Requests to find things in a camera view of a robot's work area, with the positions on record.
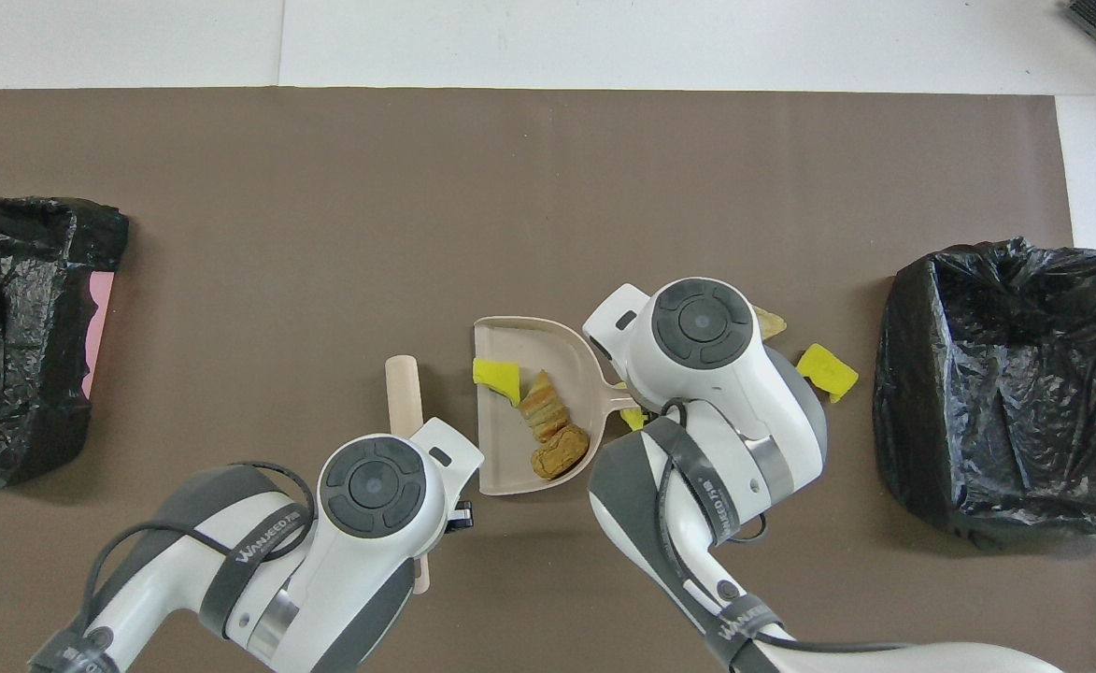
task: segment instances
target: dustpan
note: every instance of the dustpan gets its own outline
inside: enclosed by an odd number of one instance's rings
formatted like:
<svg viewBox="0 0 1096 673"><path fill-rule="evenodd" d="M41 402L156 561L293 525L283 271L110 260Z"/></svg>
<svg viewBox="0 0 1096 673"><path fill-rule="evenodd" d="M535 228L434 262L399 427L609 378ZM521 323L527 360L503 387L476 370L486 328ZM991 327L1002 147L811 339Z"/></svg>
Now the dustpan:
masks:
<svg viewBox="0 0 1096 673"><path fill-rule="evenodd" d="M491 316L473 323L476 357L518 363L522 389L530 387L539 370L551 377L574 424L590 435L590 448L576 465L556 479L544 479L530 468L539 447L523 414L495 391L477 387L477 447L484 455L480 492L488 495L530 493L564 484L583 472L605 432L606 418L638 403L625 388L616 388L602 374L598 358L580 333L543 318Z"/></svg>

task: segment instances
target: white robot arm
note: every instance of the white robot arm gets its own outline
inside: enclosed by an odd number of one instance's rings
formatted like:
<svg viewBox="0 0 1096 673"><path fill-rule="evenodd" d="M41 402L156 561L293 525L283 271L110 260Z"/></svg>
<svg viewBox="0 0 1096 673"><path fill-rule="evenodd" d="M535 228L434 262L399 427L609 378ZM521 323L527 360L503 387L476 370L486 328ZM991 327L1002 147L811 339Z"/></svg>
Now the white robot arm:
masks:
<svg viewBox="0 0 1096 673"><path fill-rule="evenodd" d="M151 523L100 554L78 617L28 669L119 673L169 613L185 608L277 673L355 670L406 606L414 559L471 525L457 499L480 463L436 418L410 440L365 435L331 455L316 494L304 486L313 518L256 466L196 474ZM140 531L94 592L104 556Z"/></svg>
<svg viewBox="0 0 1096 673"><path fill-rule="evenodd" d="M583 331L635 399L660 414L596 456L594 515L693 623L723 669L1057 673L995 646L792 639L709 549L820 476L826 422L808 384L763 345L747 299L708 277L674 282L650 297L624 285Z"/></svg>

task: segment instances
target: wooden handle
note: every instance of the wooden handle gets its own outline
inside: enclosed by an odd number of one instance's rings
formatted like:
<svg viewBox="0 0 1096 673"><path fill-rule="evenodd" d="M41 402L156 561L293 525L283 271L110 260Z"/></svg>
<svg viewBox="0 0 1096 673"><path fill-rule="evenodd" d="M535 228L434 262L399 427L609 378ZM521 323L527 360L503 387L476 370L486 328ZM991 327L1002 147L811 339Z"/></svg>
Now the wooden handle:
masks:
<svg viewBox="0 0 1096 673"><path fill-rule="evenodd" d="M419 387L419 362L410 356L386 361L386 406L389 408L389 433L410 437L423 426L423 395ZM432 585L427 558L415 561L414 593L422 594Z"/></svg>

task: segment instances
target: black trash bag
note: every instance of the black trash bag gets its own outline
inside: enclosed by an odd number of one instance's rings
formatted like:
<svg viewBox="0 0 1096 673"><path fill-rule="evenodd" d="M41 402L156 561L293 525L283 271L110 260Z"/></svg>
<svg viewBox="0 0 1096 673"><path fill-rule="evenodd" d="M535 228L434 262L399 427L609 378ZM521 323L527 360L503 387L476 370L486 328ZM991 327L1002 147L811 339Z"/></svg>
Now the black trash bag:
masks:
<svg viewBox="0 0 1096 673"><path fill-rule="evenodd" d="M0 487L69 463L91 402L82 393L91 273L116 271L119 210L84 199L0 199Z"/></svg>
<svg viewBox="0 0 1096 673"><path fill-rule="evenodd" d="M897 274L872 404L907 511L982 549L1096 536L1096 251L1020 238Z"/></svg>

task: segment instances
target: yellow object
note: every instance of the yellow object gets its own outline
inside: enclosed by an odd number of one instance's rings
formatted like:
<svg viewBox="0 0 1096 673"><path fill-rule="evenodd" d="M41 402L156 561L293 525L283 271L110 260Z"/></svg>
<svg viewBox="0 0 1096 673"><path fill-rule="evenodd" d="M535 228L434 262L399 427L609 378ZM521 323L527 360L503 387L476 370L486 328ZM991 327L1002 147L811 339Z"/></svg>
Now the yellow object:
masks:
<svg viewBox="0 0 1096 673"><path fill-rule="evenodd" d="M516 362L473 358L473 383L505 397L512 404L517 406L523 400L523 393L518 391L518 363Z"/></svg>
<svg viewBox="0 0 1096 673"><path fill-rule="evenodd" d="M615 388L625 387L626 383L624 380L619 380L618 384L615 384ZM647 414L643 413L641 408L624 409L618 412L618 415L624 419L625 424L631 430L642 430L643 424L647 422Z"/></svg>
<svg viewBox="0 0 1096 673"><path fill-rule="evenodd" d="M858 381L858 372L852 369L841 358L835 358L834 354L822 344L809 346L801 361L796 363L796 369L814 386L830 392L831 403L843 399L843 396Z"/></svg>

